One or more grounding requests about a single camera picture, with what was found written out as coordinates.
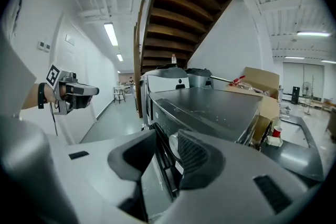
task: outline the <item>floor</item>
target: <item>floor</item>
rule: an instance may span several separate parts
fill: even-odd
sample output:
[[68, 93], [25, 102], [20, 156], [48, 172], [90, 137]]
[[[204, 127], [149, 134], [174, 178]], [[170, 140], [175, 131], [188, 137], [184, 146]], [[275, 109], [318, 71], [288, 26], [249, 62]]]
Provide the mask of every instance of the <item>floor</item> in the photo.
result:
[[[306, 115], [305, 112], [307, 112], [308, 110], [308, 108], [306, 107], [303, 107], [301, 105], [294, 105], [287, 101], [283, 101], [283, 104], [287, 104], [290, 106], [290, 108], [292, 109], [290, 114], [303, 118], [304, 122], [306, 123], [320, 153], [323, 173], [326, 177], [331, 166], [334, 163], [334, 159], [336, 156], [336, 144], [334, 144], [330, 139], [329, 131], [326, 131], [330, 113], [325, 110], [310, 108], [310, 115]], [[300, 132], [291, 133], [295, 133], [297, 135], [295, 138], [293, 137], [292, 139], [296, 140], [297, 143], [301, 145], [302, 142], [297, 139], [300, 136]]]
[[[135, 110], [133, 95], [126, 95], [126, 102], [112, 103], [96, 124], [92, 126], [82, 143], [112, 139], [141, 131], [143, 120]], [[161, 180], [155, 161], [149, 164], [142, 176], [142, 190], [147, 213], [153, 219], [166, 211], [172, 203]]]

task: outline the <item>white door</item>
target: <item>white door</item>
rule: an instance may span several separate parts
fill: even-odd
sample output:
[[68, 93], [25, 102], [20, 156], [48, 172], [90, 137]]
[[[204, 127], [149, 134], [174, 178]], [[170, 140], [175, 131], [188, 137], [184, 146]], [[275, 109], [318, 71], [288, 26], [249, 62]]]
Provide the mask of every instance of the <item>white door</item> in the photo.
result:
[[[75, 72], [78, 82], [83, 84], [88, 84], [86, 45], [85, 36], [64, 16], [57, 35], [53, 61], [64, 70]], [[55, 118], [61, 125], [67, 140], [76, 144], [97, 121], [92, 105], [85, 109], [72, 110], [68, 115], [59, 115]]]
[[300, 88], [300, 96], [302, 96], [303, 85], [303, 65], [300, 63], [283, 63], [283, 92], [292, 94], [293, 87]]

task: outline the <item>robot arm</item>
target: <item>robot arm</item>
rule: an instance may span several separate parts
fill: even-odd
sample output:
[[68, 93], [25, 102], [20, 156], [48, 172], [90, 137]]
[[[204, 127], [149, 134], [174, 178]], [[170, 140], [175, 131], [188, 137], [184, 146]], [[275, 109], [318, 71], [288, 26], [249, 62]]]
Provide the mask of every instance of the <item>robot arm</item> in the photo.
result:
[[[92, 96], [99, 93], [99, 88], [78, 83], [76, 73], [62, 70], [55, 63], [51, 65], [46, 80], [58, 102], [55, 115], [67, 115], [73, 109], [86, 108]], [[60, 96], [62, 86], [66, 88], [66, 96], [63, 99]]]

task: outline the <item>bottle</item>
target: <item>bottle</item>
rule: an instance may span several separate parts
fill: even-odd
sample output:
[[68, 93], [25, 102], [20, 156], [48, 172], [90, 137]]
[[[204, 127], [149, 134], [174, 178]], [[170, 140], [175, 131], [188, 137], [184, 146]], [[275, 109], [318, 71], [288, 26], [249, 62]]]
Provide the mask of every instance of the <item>bottle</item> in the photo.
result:
[[177, 63], [175, 54], [173, 54], [173, 57], [172, 57], [172, 63]]

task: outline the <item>stainless steel countertop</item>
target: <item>stainless steel countertop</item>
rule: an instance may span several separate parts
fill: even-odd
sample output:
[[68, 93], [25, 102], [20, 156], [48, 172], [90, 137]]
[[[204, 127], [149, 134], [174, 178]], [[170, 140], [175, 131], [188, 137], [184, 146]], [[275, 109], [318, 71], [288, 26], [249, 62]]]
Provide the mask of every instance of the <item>stainless steel countertop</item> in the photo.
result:
[[293, 115], [288, 119], [281, 120], [301, 126], [309, 147], [299, 146], [288, 141], [284, 141], [281, 147], [264, 143], [261, 146], [261, 152], [287, 170], [318, 182], [324, 181], [320, 154], [304, 120]]

